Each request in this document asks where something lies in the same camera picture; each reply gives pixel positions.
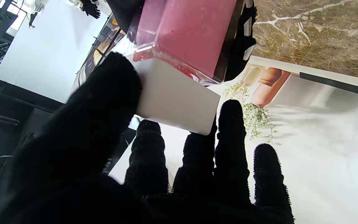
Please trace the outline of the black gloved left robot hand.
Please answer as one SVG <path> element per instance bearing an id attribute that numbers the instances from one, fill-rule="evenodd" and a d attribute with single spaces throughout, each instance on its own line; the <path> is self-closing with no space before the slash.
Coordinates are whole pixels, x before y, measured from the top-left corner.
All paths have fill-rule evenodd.
<path id="1" fill-rule="evenodd" d="M 242 106 L 223 103 L 207 136 L 190 133 L 183 165 L 168 192 L 160 126 L 143 120 L 124 184 L 103 173 L 142 91 L 120 53 L 107 58 L 14 155 L 0 191 L 0 224 L 293 224 L 290 197 L 275 149 L 255 148 L 255 203 Z"/>

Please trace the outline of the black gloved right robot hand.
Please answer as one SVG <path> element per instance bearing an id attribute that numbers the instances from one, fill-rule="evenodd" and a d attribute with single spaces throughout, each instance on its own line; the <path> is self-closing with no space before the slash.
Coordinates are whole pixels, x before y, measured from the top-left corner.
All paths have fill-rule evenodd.
<path id="1" fill-rule="evenodd" d="M 156 58 L 204 83 L 231 81 L 256 40 L 253 0 L 108 0 L 134 44 L 133 60 Z"/>

